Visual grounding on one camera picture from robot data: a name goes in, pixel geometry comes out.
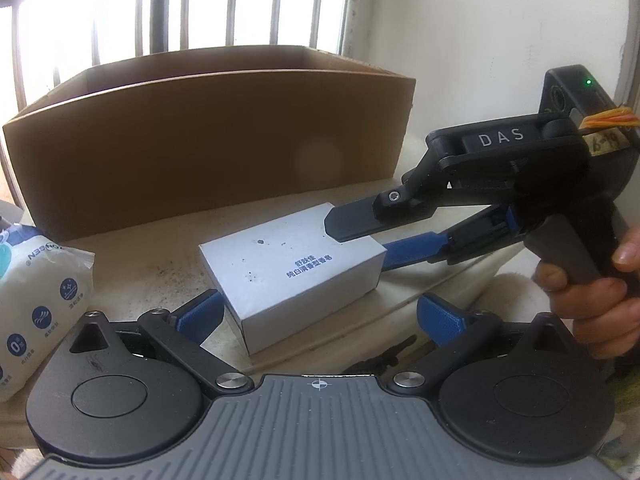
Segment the person's right hand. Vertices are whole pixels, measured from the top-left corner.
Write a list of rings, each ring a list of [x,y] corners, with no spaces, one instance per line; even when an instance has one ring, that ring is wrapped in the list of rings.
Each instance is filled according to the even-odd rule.
[[[525,246],[540,258],[534,281],[551,311],[572,322],[575,339],[594,358],[620,358],[638,348],[638,228],[612,250],[608,242],[587,244],[555,218],[527,235]]]

